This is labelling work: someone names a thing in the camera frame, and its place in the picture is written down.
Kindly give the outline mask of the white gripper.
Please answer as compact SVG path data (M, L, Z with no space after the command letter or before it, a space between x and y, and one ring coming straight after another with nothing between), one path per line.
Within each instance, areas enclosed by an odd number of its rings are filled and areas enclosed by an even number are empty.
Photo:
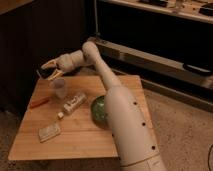
M61 77L63 72L71 72L76 68L74 63L73 54L63 54L57 58L57 61L50 60L41 66L42 69L58 68L60 70L55 70L49 77L48 80L52 81L58 77Z

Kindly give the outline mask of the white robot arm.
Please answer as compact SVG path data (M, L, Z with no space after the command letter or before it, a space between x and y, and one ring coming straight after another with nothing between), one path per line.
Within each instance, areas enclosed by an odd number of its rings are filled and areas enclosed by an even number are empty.
M104 107L122 171L167 171L136 98L105 63L93 42L87 41L81 50L43 64L42 72L52 72L41 77L53 80L84 65L95 66L106 90Z

